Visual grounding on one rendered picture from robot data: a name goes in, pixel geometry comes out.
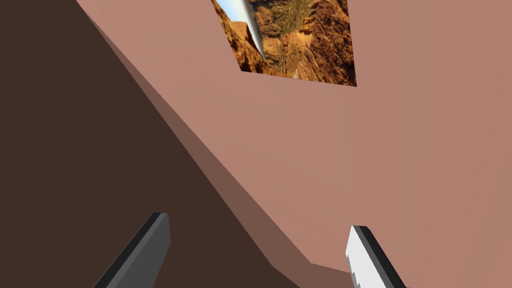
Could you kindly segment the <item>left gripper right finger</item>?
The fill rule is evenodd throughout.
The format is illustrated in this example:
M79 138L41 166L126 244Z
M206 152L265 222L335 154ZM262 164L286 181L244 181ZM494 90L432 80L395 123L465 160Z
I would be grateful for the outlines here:
M367 226L350 227L345 258L354 288L407 288Z

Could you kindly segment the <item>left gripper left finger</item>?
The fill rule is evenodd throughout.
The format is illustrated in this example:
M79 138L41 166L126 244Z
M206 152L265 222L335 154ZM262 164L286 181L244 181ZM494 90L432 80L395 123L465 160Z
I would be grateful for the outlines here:
M168 214L152 213L93 288L153 288L170 244Z

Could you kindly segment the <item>canyon landscape wall picture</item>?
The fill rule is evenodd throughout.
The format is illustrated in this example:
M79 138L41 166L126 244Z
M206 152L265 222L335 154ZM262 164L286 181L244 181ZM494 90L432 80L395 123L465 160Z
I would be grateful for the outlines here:
M243 72L357 86L348 0L211 0Z

